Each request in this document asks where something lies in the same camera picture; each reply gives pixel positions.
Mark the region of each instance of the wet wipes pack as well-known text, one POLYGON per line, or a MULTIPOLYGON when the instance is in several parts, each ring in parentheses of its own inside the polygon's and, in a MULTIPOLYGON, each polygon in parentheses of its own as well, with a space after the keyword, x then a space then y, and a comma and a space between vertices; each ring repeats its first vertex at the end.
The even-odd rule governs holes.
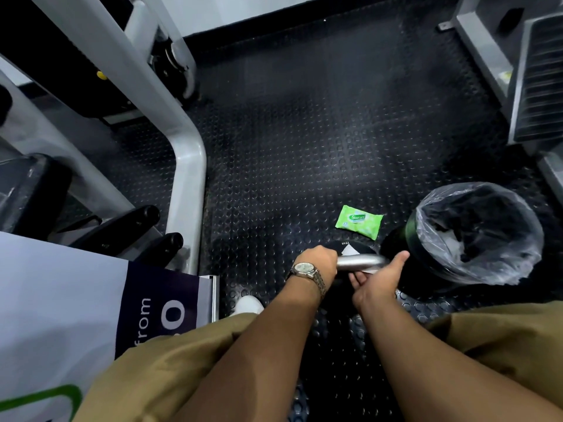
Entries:
POLYGON ((381 219, 383 219, 383 217, 383 215, 374 215, 344 205, 338 217, 338 221, 336 222, 336 227, 359 232, 375 240, 379 233, 379 226, 381 225, 381 219))

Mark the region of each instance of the wristwatch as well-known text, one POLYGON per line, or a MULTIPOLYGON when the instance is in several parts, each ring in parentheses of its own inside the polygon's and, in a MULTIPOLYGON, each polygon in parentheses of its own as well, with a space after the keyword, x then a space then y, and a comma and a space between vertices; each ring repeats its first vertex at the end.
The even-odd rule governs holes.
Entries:
POLYGON ((296 263, 289 274, 287 274, 287 278, 291 277, 292 275, 296 277, 303 277, 308 278, 309 280, 313 280, 313 282, 317 285, 320 291, 320 298, 321 300, 324 298, 325 293, 327 292, 327 288, 324 285, 323 278, 320 275, 318 269, 312 263, 309 262, 299 262, 296 263))

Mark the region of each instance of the white sneaker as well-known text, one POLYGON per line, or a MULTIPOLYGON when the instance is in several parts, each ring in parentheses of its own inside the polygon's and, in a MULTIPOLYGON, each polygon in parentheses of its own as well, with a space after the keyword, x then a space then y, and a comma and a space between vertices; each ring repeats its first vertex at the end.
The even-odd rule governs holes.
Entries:
POLYGON ((238 300, 235 305, 235 311, 230 316, 242 314, 245 312, 260 314, 262 311, 264 311, 264 306, 260 303, 260 301, 254 296, 248 295, 243 296, 238 300))

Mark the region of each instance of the rubber floor mat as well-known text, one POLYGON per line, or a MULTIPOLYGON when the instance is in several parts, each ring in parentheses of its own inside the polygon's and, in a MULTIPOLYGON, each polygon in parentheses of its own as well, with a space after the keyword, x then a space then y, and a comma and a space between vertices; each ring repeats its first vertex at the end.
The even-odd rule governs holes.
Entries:
MULTIPOLYGON (((200 271, 221 277, 222 317, 247 294, 267 305, 302 250, 377 248, 429 191, 467 181, 526 199, 545 229, 543 261, 523 287, 426 302, 401 293, 404 308, 425 323, 560 297, 559 205, 533 160, 506 147, 506 121, 455 31, 435 31, 456 2, 383 1, 198 58, 201 96, 188 114, 208 155, 200 271), (344 204, 384 215, 377 242, 334 228, 344 204)), ((359 316, 318 312, 301 379, 309 421, 402 418, 359 316)))

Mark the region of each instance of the plastic bag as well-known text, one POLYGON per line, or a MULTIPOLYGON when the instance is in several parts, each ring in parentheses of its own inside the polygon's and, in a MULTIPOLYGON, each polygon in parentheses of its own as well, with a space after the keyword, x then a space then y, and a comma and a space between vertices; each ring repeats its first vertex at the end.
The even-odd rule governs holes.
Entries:
POLYGON ((516 285, 542 259, 538 217, 523 198, 493 183, 435 189, 416 208, 416 231, 454 283, 516 285))

